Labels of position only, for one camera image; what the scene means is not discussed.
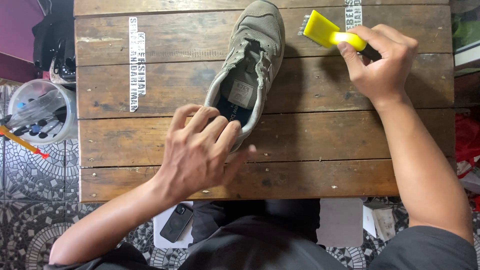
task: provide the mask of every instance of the wooden table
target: wooden table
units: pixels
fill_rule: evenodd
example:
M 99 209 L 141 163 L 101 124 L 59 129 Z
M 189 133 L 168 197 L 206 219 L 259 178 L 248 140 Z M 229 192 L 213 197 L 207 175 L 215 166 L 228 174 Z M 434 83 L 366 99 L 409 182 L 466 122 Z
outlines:
M 397 195 L 380 119 L 351 84 L 338 50 L 297 35 L 312 9 L 345 30 L 344 1 L 272 1 L 285 22 L 285 58 L 264 114 L 244 142 L 255 144 L 259 154 L 230 186 L 190 199 Z M 81 202 L 108 201 L 155 174 L 174 110 L 203 104 L 234 23 L 250 2 L 75 1 Z M 363 25 L 387 24 L 419 41 L 407 92 L 443 153 L 453 157 L 448 1 L 362 5 Z M 129 16 L 146 33 L 146 95 L 136 112 L 129 112 Z

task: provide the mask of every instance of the smartphone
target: smartphone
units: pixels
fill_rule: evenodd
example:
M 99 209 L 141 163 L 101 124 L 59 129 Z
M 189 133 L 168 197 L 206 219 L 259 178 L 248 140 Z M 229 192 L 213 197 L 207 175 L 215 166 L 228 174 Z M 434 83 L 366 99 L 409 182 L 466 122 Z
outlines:
M 181 232 L 187 226 L 193 216 L 193 211 L 188 206 L 179 203 L 170 218 L 160 231 L 160 236 L 175 243 L 180 237 Z

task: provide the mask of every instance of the hand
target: hand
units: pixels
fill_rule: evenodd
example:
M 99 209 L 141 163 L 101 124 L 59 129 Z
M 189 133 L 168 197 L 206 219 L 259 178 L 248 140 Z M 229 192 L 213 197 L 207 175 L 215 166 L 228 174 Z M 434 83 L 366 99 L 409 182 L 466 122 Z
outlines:
M 185 126 L 187 116 L 196 112 Z M 208 119 L 215 119 L 207 125 Z M 184 200 L 212 186 L 228 184 L 254 145 L 237 152 L 225 166 L 228 152 L 239 135 L 239 121 L 228 122 L 213 107 L 189 104 L 178 108 L 167 132 L 163 163 L 156 177 L 165 181 L 170 195 Z
M 408 100 L 405 80 L 417 55 L 418 42 L 386 25 L 372 29 L 357 26 L 348 32 L 357 34 L 382 55 L 382 59 L 370 63 L 365 56 L 362 61 L 349 43 L 338 44 L 350 80 L 358 91 L 368 97 L 376 109 Z

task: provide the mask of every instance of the gray suede sneaker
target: gray suede sneaker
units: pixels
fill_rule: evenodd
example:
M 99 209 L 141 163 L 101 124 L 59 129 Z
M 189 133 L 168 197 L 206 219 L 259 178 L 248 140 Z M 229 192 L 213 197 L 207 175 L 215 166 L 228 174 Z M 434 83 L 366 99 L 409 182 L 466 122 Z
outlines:
M 240 121 L 241 133 L 231 153 L 260 119 L 284 49 L 285 27 L 278 8 L 265 0 L 251 3 L 233 28 L 227 59 L 210 85 L 204 104 L 216 107 L 229 122 Z

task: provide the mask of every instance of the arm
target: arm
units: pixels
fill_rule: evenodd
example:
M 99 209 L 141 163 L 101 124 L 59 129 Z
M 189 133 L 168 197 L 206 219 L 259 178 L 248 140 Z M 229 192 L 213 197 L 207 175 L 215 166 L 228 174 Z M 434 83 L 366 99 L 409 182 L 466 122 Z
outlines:
M 371 100 L 382 119 L 409 225 L 437 227 L 473 243 L 464 189 L 405 93 L 417 41 L 385 25 L 358 26 L 349 32 L 382 55 L 370 63 L 366 58 L 362 61 L 350 44 L 338 45 L 353 84 Z
M 187 116 L 195 111 L 185 126 Z M 114 249 L 132 229 L 198 190 L 228 184 L 255 147 L 238 152 L 224 166 L 241 127 L 240 122 L 229 123 L 219 115 L 212 107 L 180 107 L 172 118 L 163 164 L 157 174 L 69 228 L 54 243 L 49 264 L 70 265 L 95 259 Z

